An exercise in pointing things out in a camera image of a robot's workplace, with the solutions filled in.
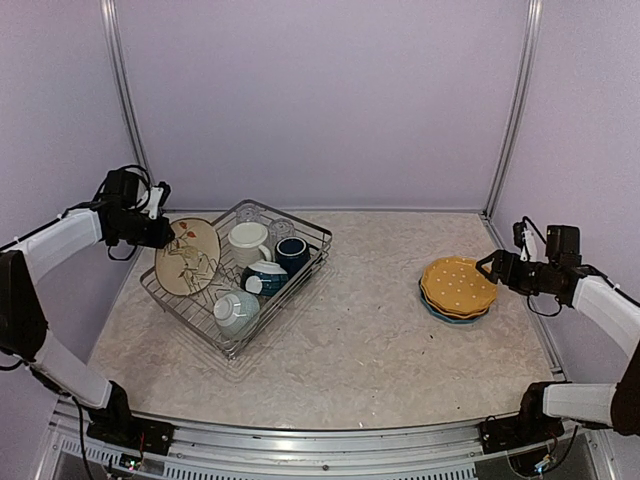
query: stack of plates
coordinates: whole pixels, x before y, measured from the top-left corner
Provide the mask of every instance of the stack of plates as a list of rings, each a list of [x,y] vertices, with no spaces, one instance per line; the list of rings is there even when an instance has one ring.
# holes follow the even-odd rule
[[[440,258],[420,280],[421,300],[436,318],[455,325],[469,324],[486,315],[497,287],[476,271],[471,258]]]

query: white wall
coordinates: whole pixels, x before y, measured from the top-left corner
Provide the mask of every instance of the white wall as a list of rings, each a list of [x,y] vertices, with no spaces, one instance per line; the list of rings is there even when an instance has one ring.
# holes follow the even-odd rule
[[[582,232],[584,261],[640,298],[640,3],[545,0],[523,124],[495,216],[503,240],[528,215]],[[545,308],[553,305],[543,302]],[[587,318],[545,320],[569,377],[617,382],[622,351]],[[624,479],[640,440],[615,438]]]
[[[107,170],[133,161],[102,32],[95,0],[0,2],[0,245],[90,200]],[[50,328],[80,358],[127,268],[97,246],[39,284]],[[29,478],[55,402],[30,373],[0,372],[0,478]]]
[[[527,0],[118,2],[169,206],[480,210]]]

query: marble tabletop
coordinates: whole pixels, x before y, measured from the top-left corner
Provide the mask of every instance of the marble tabletop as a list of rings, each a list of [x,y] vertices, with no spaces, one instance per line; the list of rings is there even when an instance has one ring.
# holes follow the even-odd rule
[[[426,265],[449,255],[481,258],[495,248],[477,215],[298,215],[333,232],[329,260],[237,359],[226,360],[142,288],[140,275],[153,266],[145,249],[90,365],[127,390],[134,410],[295,429],[509,413],[530,383],[551,380],[513,292],[500,286],[489,314],[470,326],[447,325],[420,303],[417,282]]]

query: blue plate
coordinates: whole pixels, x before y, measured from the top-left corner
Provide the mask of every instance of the blue plate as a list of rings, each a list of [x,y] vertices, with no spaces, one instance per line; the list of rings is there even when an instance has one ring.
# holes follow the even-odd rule
[[[436,310],[433,309],[433,307],[431,305],[429,305],[429,303],[427,302],[426,298],[424,298],[424,292],[422,291],[422,289],[420,289],[420,301],[426,307],[426,309],[429,310],[429,313],[431,315],[436,317],[438,320],[442,320],[443,322],[449,323],[451,325],[471,325],[472,323],[477,322],[480,318],[484,317],[489,312],[487,310],[482,315],[478,315],[476,318],[471,318],[471,319],[468,319],[468,320],[462,320],[462,319],[459,319],[459,318],[449,318],[449,317],[443,315],[442,313],[437,312]]]

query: metal wire dish rack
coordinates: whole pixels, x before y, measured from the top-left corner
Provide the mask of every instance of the metal wire dish rack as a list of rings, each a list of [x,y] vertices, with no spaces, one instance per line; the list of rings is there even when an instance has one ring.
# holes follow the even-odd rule
[[[245,205],[252,205],[259,211],[260,221],[269,225],[272,220],[286,218],[295,227],[296,236],[303,238],[311,246],[311,259],[291,278],[273,297],[258,296],[260,312],[256,320],[247,325],[247,331],[238,335],[241,340],[228,340],[222,336],[213,317],[215,302],[232,290],[240,289],[242,270],[236,266],[231,253],[228,235],[236,225],[236,212]],[[140,283],[151,297],[166,312],[184,323],[203,340],[218,348],[227,358],[235,358],[269,323],[326,263],[331,247],[332,234],[329,230],[276,210],[254,200],[243,200],[211,222],[220,237],[220,264],[211,284],[199,293],[190,296],[177,296],[164,290],[152,267],[142,274]]]

